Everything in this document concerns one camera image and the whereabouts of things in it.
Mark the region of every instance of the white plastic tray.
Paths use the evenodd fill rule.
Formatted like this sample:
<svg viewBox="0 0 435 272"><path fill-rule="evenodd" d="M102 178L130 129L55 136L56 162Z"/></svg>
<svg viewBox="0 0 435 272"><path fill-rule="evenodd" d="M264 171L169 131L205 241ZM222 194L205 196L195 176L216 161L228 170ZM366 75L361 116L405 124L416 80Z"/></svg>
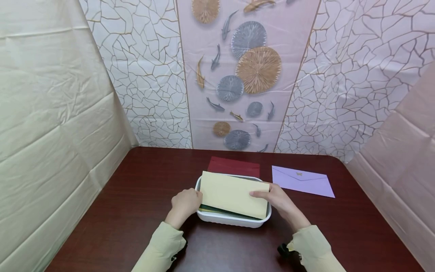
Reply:
<svg viewBox="0 0 435 272"><path fill-rule="evenodd" d="M239 176L239 175L230 175L230 174L222 174L227 175L231 177L237 177L237 178L245 178L253 181L262 181L259 178L255 177L247 177L247 176ZM196 182L195 190L199 191L201 187L201 177L198 178L198 181ZM206 222L212 222L212 223L219 223L219 224L225 224L225 225L233 225L233 226L241 226L241 227L247 227L247 228L259 228L261 225L264 224L272 215L272 206L270 203L268 203L268 209L266 211L266 218L265 219L247 219L242 217L237 217L236 215L230 215L230 214L220 214L215 212L202 212L202 211L196 211L198 214L198 217L202 221Z"/></svg>

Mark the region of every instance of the lavender envelope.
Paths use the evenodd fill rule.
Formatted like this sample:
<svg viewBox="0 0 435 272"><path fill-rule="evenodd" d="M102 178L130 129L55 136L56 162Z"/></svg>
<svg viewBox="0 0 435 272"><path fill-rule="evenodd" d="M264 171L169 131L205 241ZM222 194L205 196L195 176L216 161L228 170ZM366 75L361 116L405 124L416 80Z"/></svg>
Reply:
<svg viewBox="0 0 435 272"><path fill-rule="evenodd" d="M281 188L335 198L327 175L272 166L272 180Z"/></svg>

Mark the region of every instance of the cracked pattern backdrop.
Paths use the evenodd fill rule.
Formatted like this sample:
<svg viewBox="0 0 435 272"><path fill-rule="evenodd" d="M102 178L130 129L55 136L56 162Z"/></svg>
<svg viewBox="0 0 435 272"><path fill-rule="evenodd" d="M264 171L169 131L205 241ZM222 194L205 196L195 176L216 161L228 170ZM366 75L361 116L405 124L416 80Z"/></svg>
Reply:
<svg viewBox="0 0 435 272"><path fill-rule="evenodd" d="M322 0L275 152L349 162L435 58L435 0Z"/></svg>
<svg viewBox="0 0 435 272"><path fill-rule="evenodd" d="M79 0L141 146L192 148L174 0Z"/></svg>

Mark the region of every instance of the wooden table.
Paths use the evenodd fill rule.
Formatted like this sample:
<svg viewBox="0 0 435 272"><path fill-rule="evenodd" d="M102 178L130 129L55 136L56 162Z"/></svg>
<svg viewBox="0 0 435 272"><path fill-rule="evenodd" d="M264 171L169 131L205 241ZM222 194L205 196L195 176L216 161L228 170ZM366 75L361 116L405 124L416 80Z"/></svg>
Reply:
<svg viewBox="0 0 435 272"><path fill-rule="evenodd" d="M171 198L195 186L211 156L326 174L336 198L286 190L317 224L348 272L423 271L346 167L328 156L134 148L62 246L47 272L129 272L171 208ZM183 225L188 247L170 271L304 271L276 248L292 232L276 210L261 228L208 223L196 215Z"/></svg>

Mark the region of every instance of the sleeve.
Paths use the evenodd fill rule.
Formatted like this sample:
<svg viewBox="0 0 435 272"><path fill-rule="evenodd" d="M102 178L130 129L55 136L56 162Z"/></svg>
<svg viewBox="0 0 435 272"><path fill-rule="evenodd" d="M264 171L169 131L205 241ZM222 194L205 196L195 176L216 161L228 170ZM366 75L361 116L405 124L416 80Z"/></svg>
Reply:
<svg viewBox="0 0 435 272"><path fill-rule="evenodd" d="M185 245L183 232L161 222L131 272L165 272Z"/></svg>
<svg viewBox="0 0 435 272"><path fill-rule="evenodd" d="M299 252L301 264L307 272L346 272L332 253L331 245L315 225L296 232L287 248Z"/></svg>

